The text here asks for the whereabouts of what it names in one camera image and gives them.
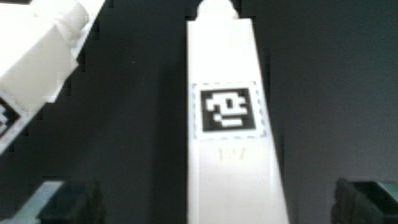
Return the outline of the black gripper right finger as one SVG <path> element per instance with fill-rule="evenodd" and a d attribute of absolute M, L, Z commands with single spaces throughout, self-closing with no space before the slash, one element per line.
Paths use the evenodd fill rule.
<path fill-rule="evenodd" d="M 337 182 L 331 224 L 398 224 L 398 182 Z"/>

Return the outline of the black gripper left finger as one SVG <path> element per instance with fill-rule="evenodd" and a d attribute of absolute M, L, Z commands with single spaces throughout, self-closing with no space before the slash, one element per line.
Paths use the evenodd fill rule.
<path fill-rule="evenodd" d="M 11 224 L 106 224 L 100 182 L 45 181 Z"/>

